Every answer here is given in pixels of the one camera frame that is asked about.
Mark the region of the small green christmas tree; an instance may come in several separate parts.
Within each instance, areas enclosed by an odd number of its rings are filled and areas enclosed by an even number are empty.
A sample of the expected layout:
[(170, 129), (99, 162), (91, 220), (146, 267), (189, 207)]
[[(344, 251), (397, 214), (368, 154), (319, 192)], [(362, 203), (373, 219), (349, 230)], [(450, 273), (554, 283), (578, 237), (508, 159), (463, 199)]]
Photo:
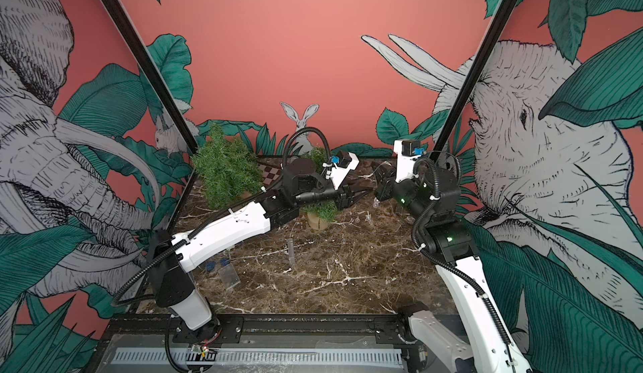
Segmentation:
[[(311, 151), (303, 155), (314, 161), (316, 172), (323, 175), (323, 164), (326, 162), (326, 153), (323, 147), (314, 147)], [(306, 215), (309, 227), (313, 231), (323, 231), (335, 221), (339, 210), (334, 202), (322, 202), (304, 206), (301, 211)]]

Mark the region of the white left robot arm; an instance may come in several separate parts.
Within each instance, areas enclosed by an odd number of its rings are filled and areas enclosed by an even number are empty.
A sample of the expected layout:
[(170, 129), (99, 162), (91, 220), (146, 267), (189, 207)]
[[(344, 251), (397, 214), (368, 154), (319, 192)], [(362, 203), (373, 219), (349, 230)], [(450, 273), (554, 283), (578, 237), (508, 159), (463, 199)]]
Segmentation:
[(351, 207), (367, 193), (347, 184), (359, 159), (353, 152), (332, 153), (326, 146), (323, 171), (308, 158), (291, 157), (294, 140), (286, 142), (281, 175), (261, 192), (218, 212), (190, 232), (152, 235), (147, 265), (117, 290), (113, 307), (153, 300), (181, 319), (182, 343), (207, 346), (223, 331), (213, 308), (196, 288), (192, 271), (214, 255), (246, 239), (281, 227), (296, 219), (304, 206), (333, 201), (340, 210)]

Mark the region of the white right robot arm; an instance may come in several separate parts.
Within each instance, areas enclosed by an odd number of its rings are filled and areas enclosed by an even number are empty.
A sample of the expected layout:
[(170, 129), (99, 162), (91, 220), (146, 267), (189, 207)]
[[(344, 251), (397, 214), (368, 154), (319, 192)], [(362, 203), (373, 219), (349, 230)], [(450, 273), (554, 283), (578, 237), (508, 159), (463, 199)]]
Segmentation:
[(460, 160), (450, 157), (440, 167), (426, 155), (399, 154), (396, 165), (373, 163), (376, 198), (394, 199), (415, 219), (415, 250), (435, 265), (445, 282), (467, 334), (459, 345), (447, 328), (422, 312), (409, 317), (410, 331), (451, 372), (530, 372), (487, 284), (473, 235), (455, 209), (461, 190)]

